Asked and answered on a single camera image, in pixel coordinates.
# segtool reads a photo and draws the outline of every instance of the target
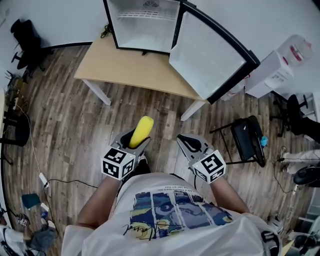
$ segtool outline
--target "white cable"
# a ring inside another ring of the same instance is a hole
[[[34,140],[32,139],[31,124],[30,124],[29,117],[27,116],[27,114],[22,110],[22,108],[21,108],[18,104],[17,104],[16,106],[22,111],[22,113],[24,113],[24,115],[25,115],[26,118],[28,119],[28,123],[29,123],[29,127],[30,127],[30,138],[31,138],[31,143],[32,143],[32,147],[33,147],[34,158],[35,158],[36,164],[37,164],[37,166],[38,166],[39,173],[41,174],[39,162],[38,162],[37,155],[36,155]]]

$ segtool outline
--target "white t-shirt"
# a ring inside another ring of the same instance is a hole
[[[24,234],[11,229],[8,226],[0,225],[0,241],[6,240],[7,245],[18,255],[24,256],[26,252],[26,243],[24,241]],[[5,249],[0,244],[0,255],[7,255]]]
[[[67,226],[62,256],[264,255],[252,214],[209,204],[186,181],[164,173],[138,175],[120,190],[112,217],[96,230]]]

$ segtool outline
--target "wooden floor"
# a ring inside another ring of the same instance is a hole
[[[262,132],[268,137],[264,150],[267,165],[261,168],[256,163],[228,165],[227,178],[249,209],[265,219],[270,213],[279,212],[286,219],[290,217],[289,205],[292,193],[281,191],[274,178],[274,171],[286,191],[294,184],[289,174],[280,172],[281,165],[273,165],[279,157],[282,146],[292,153],[314,148],[302,136],[286,132],[278,138],[278,121],[269,122],[269,116],[276,114],[273,95],[257,100],[240,93],[230,101],[218,101],[204,105],[187,121],[180,121],[181,114],[192,100],[167,93],[112,83],[101,83],[101,88],[111,98],[111,106],[103,104],[81,81],[74,80],[74,73],[86,53],[87,46],[60,48],[46,60],[46,71],[37,70],[29,81],[30,101],[28,115],[31,119],[32,138],[41,172],[48,179],[70,181],[78,179],[98,186],[103,176],[100,172],[100,155],[106,146],[121,132],[133,128],[144,115],[154,119],[151,143],[146,156],[153,172],[175,173],[193,184],[194,176],[187,169],[187,160],[176,142],[180,133],[191,133],[205,137],[229,161],[219,133],[209,131],[226,125],[236,118],[257,116]],[[230,131],[225,131],[226,143],[232,158],[238,159]],[[38,178],[31,140],[24,147],[4,146],[5,154],[14,162],[4,164],[5,190],[9,207],[16,213],[25,212],[33,230],[40,224],[39,207],[30,211],[22,207],[23,194],[37,193],[45,202],[43,185]],[[207,184],[199,178],[197,189],[208,200],[213,195]],[[83,184],[64,184],[52,181],[48,189],[53,220],[59,231],[58,239],[47,255],[60,255],[64,230],[75,223],[77,215],[94,192],[94,188]],[[293,215],[286,229],[292,228],[296,216],[302,215],[311,198],[308,187],[298,191],[293,201]]]

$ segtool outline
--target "wooden table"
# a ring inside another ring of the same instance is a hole
[[[193,104],[181,116],[187,120],[207,101],[203,100],[169,64],[164,54],[117,49],[111,35],[96,39],[81,61],[75,75],[106,104],[108,98],[94,81],[123,84],[161,91],[193,99]]]

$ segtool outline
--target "person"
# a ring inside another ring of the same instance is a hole
[[[144,155],[138,161],[122,185],[102,181],[66,227],[62,256],[278,255],[276,232],[250,214],[225,178],[210,184],[215,206],[182,178],[151,173]]]
[[[283,146],[278,161],[283,163],[283,172],[295,174],[302,168],[317,166],[320,162],[320,149],[289,153],[287,148]]]
[[[28,217],[21,213],[17,216],[18,223],[24,227],[23,232],[18,232],[7,226],[2,215],[0,218],[0,255],[1,256],[45,256],[45,251],[57,237],[57,231],[52,221],[41,219],[41,229],[32,232]]]

